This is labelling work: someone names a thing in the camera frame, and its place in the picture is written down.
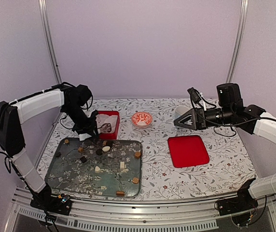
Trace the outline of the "white oval chocolate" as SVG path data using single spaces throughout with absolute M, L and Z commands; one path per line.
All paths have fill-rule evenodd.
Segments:
M 110 146 L 105 146 L 102 148 L 103 152 L 108 152 L 110 150 Z

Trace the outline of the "silver tongs white handle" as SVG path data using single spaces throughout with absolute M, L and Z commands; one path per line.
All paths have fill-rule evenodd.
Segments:
M 80 141 L 84 141 L 91 137 L 98 137 L 101 133 L 107 133 L 112 131 L 111 123 L 104 123 L 101 127 L 95 128 L 86 128 L 78 130 L 78 136 Z

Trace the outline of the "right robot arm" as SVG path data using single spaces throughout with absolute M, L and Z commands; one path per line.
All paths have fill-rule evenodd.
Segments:
M 233 207 L 243 211 L 253 199 L 276 194 L 276 117 L 265 109 L 244 106 L 238 84 L 216 87 L 218 103 L 208 103 L 195 88 L 188 89 L 191 109 L 175 119 L 178 127 L 201 131 L 211 127 L 234 127 L 250 151 L 259 177 L 249 180 L 238 190 Z

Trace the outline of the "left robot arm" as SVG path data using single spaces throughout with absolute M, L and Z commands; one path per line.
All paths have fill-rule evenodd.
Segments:
M 42 113 L 59 108 L 70 117 L 74 123 L 72 131 L 78 134 L 81 141 L 98 137 L 98 111 L 94 110 L 87 116 L 83 110 L 92 97 L 86 85 L 62 83 L 11 102 L 0 102 L 0 153 L 12 162 L 30 189 L 38 193 L 36 201 L 45 210 L 55 206 L 55 199 L 43 191 L 48 185 L 27 155 L 22 126 Z

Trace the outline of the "white rectangular chocolate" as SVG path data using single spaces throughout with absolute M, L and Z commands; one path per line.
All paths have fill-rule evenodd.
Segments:
M 125 162 L 121 161 L 120 162 L 120 170 L 124 170 L 125 169 Z

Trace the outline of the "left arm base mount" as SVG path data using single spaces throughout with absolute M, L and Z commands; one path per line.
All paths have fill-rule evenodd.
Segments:
M 69 195 L 52 196 L 49 192 L 34 193 L 30 206 L 47 212 L 68 216 L 72 208 Z

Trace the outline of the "dark square chocolate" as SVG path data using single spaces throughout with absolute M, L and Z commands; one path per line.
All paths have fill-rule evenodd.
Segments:
M 81 161 L 82 163 L 85 163 L 85 162 L 87 161 L 87 159 L 86 159 L 86 157 L 82 156 L 82 157 L 80 158 L 80 161 Z

